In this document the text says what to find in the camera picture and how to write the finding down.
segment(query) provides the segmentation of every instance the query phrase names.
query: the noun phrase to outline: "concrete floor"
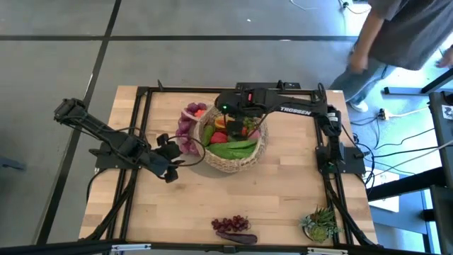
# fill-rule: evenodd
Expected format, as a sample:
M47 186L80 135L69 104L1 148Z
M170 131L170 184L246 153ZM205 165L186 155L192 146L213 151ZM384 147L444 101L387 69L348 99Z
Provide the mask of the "concrete floor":
M114 2L0 0L0 35L102 35ZM366 16L342 15L336 0L306 0L300 4L316 9L303 11L279 0L129 0L120 7L113 35L358 35ZM100 44L0 42L0 154L27 164L26 171L0 169L0 247L34 242L70 133L69 128L52 121L52 112L63 98L84 97ZM164 86L231 87L238 81L278 79L298 81L305 89L314 89L318 82L328 86L344 70L351 45L308 41L110 42L90 112L107 121L118 85L155 86L157 79ZM438 57L433 56L418 72L398 70L381 85L423 86L445 72L432 68ZM376 89L368 98L368 115L390 105L392 113L403 113L427 100L383 97ZM350 111L352 120L368 115ZM381 143L399 142L402 137L431 127L428 111L382 123ZM363 128L354 131L362 142L373 145L371 126ZM401 136L401 129L407 135ZM392 148L392 152L424 146L426 139L435 144L433 134L427 137ZM86 185L95 161L88 149L96 147L96 141L82 135L49 242L74 241L79 235ZM397 163L394 160L386 158L382 162ZM438 156L434 156L401 170L422 171L439 163ZM395 241L402 240L404 234L379 226L377 231L381 244L401 249L397 244L403 241L390 242L385 236L391 234Z

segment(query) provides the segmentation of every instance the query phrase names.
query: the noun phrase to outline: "butcher block tabletop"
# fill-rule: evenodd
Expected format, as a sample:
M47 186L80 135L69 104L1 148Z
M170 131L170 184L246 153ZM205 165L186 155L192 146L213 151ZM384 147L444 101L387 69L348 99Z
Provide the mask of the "butcher block tabletop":
M108 121L111 128L129 126L136 91L136 86L118 87ZM341 111L343 124L352 134L343 93L326 93L328 103ZM146 129L152 147L157 146L156 137L160 134L175 134L181 109L192 102L213 104L217 96L216 93L154 92ZM137 127L140 126L144 99ZM299 220L314 212L316 206L326 207L326 193L316 166L314 119L271 113L266 121L268 147L259 164L248 171L226 174L203 162L180 167L179 179L165 183L150 171L139 170L126 240L231 244L215 234L211 221L241 215L247 217L252 225L243 233L255 234L257 244L319 246L299 227ZM346 146L353 146L344 132L340 138ZM185 159L187 163L198 160L197 157ZM108 213L118 175L119 169L109 169L93 182L80 237L92 233ZM367 237L377 243L363 183L352 174L342 174L342 179L349 213ZM336 215L338 225L343 226L338 212ZM117 218L114 237L119 237L121 220L122 211ZM345 243L343 233L340 233L340 242ZM331 246L333 243L327 240L321 245Z

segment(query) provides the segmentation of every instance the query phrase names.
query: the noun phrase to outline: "white shoe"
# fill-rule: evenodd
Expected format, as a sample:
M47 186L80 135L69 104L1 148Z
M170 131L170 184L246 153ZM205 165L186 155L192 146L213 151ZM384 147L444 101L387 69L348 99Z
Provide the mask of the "white shoe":
M356 111L361 112L361 113L366 113L368 111L368 105L365 103L365 101L362 101L360 103L349 103L349 105Z

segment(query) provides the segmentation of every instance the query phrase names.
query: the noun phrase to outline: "fruit basket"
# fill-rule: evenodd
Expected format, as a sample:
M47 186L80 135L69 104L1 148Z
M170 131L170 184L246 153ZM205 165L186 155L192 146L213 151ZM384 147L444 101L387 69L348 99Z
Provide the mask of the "fruit basket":
M193 138L200 141L203 140L202 136L205 132L205 127L214 125L215 119L219 116L223 117L223 114L214 106L209 106L193 129ZM253 122L256 124L259 120L259 118L255 118L253 119ZM257 131L260 135L257 137L255 149L248 157L242 159L225 159L206 149L205 162L210 166L227 173L235 173L250 169L253 165L258 163L258 160L264 155L268 144L268 127L265 121L261 123ZM202 145L196 143L195 146L197 147L197 151L202 154Z

